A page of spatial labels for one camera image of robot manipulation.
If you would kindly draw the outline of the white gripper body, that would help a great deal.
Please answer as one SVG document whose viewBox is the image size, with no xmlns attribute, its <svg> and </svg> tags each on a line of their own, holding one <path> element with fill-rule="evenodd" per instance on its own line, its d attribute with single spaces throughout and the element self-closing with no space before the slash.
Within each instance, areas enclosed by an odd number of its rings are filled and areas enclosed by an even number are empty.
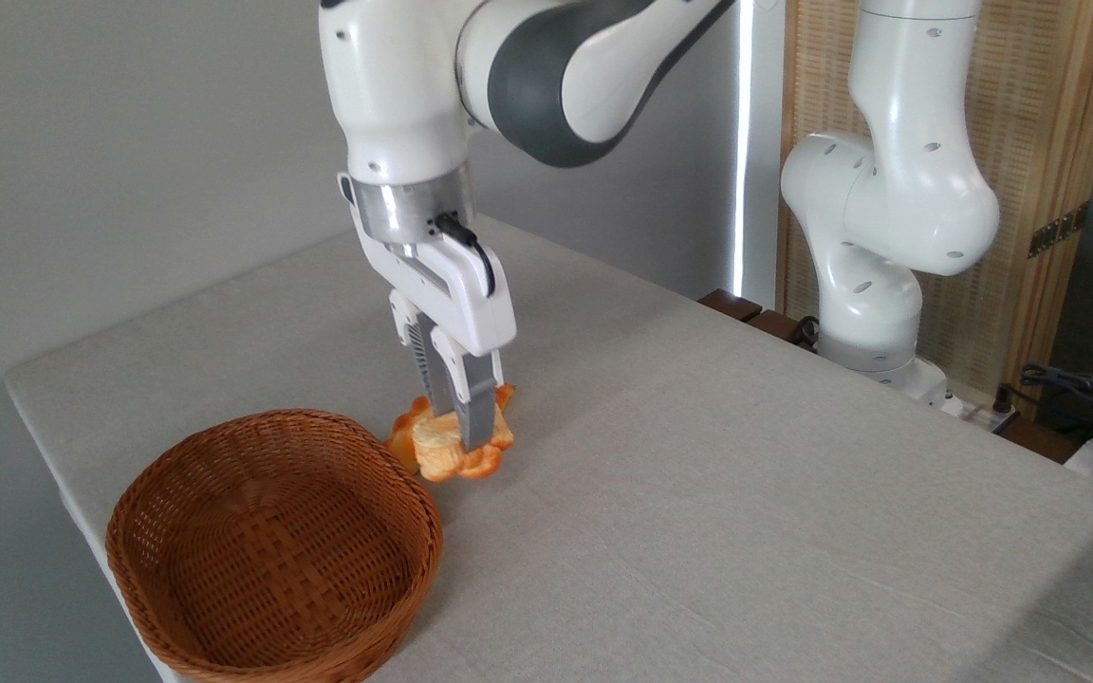
<svg viewBox="0 0 1093 683">
<path fill-rule="evenodd" d="M 437 219 L 468 226 L 475 215 L 467 173 L 424 182 L 371 185 L 338 174 L 371 267 L 470 355 L 516 335 L 510 291 L 497 255 L 443 233 Z"/>
</svg>

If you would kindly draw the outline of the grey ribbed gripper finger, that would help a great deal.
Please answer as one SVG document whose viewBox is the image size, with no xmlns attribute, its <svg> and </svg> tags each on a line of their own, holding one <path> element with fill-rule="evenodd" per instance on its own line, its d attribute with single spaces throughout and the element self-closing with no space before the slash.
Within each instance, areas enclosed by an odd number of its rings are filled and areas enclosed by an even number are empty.
<svg viewBox="0 0 1093 683">
<path fill-rule="evenodd" d="M 495 395 L 504 382 L 500 351 L 475 356 L 442 327 L 431 329 L 428 398 L 435 415 L 453 410 L 461 444 L 470 452 L 491 440 L 495 424 Z"/>
<path fill-rule="evenodd" d="M 444 361 L 431 341 L 436 323 L 397 288 L 390 291 L 390 306 L 400 344 L 412 350 L 431 415 L 444 414 Z"/>
</svg>

